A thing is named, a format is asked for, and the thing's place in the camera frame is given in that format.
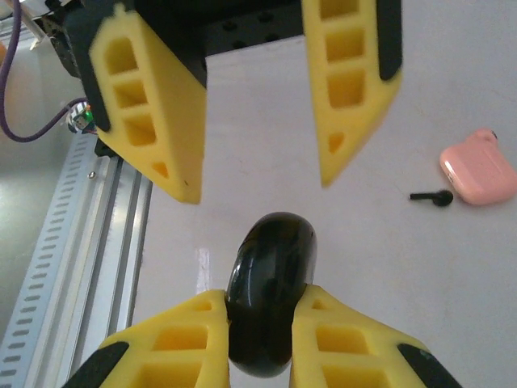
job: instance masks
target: pink earbud case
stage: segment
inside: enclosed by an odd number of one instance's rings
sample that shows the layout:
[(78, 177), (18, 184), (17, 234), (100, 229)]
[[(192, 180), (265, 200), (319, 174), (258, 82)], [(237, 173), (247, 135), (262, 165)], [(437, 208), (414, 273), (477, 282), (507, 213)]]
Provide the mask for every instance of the pink earbud case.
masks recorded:
[(509, 200), (517, 193), (517, 172), (490, 129), (478, 129), (463, 143), (447, 148), (439, 160), (452, 186), (472, 205)]

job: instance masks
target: white table surface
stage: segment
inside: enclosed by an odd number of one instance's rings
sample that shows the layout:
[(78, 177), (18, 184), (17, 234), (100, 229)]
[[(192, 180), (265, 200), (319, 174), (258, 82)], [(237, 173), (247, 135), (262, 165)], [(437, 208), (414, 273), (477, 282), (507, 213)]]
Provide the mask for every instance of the white table surface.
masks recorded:
[[(314, 282), (422, 340), (465, 388), (515, 386), (517, 200), (448, 209), (440, 152), (491, 127), (517, 167), (517, 3), (404, 2), (404, 81), (384, 123), (321, 189), (303, 38), (209, 58), (202, 204), (153, 189), (134, 322), (226, 288), (263, 215), (317, 231)], [(232, 386), (287, 387), (231, 369)]]

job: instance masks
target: cable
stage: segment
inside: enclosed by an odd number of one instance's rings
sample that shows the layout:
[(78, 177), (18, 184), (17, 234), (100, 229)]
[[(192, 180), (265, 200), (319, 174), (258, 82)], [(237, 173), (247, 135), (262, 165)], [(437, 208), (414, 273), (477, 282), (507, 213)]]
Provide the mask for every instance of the cable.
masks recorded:
[(6, 57), (3, 60), (2, 67), (0, 68), (0, 127), (3, 132), (13, 141), (18, 143), (29, 143), (37, 140), (45, 135), (57, 122), (70, 110), (70, 108), (76, 103), (86, 102), (86, 99), (74, 99), (70, 101), (64, 108), (62, 108), (57, 115), (51, 119), (42, 129), (31, 136), (21, 137), (14, 134), (9, 128), (6, 118), (6, 89), (7, 79), (9, 78), (9, 72), (15, 59), (16, 49), (19, 42), (19, 33), (22, 28), (22, 7), (20, 6), (19, 0), (12, 0), (13, 3), (13, 32), (11, 33), (11, 39), (9, 40), (9, 47), (7, 48)]

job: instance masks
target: screw hole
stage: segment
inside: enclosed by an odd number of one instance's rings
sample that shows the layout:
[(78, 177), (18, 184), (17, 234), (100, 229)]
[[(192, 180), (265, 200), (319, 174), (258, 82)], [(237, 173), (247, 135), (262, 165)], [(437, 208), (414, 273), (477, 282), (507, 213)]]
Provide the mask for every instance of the screw hole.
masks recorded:
[(226, 20), (223, 23), (223, 30), (230, 32), (237, 30), (237, 24), (235, 22), (232, 22), (231, 20)]
[(266, 35), (266, 42), (274, 42), (275, 40), (280, 39), (280, 37), (276, 34), (268, 34)]
[(269, 23), (271, 22), (275, 16), (271, 12), (263, 12), (257, 16), (257, 19), (260, 23)]
[(247, 46), (246, 43), (244, 43), (242, 40), (235, 40), (233, 42), (233, 48), (236, 50), (243, 49)]

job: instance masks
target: black earbud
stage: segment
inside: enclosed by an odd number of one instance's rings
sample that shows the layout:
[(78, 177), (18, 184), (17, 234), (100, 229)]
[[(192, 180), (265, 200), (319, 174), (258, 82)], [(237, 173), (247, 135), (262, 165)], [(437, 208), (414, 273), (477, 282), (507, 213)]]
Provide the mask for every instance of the black earbud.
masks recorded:
[(439, 192), (415, 192), (410, 194), (410, 200), (432, 200), (433, 204), (443, 208), (449, 206), (454, 199), (454, 195), (448, 190)]

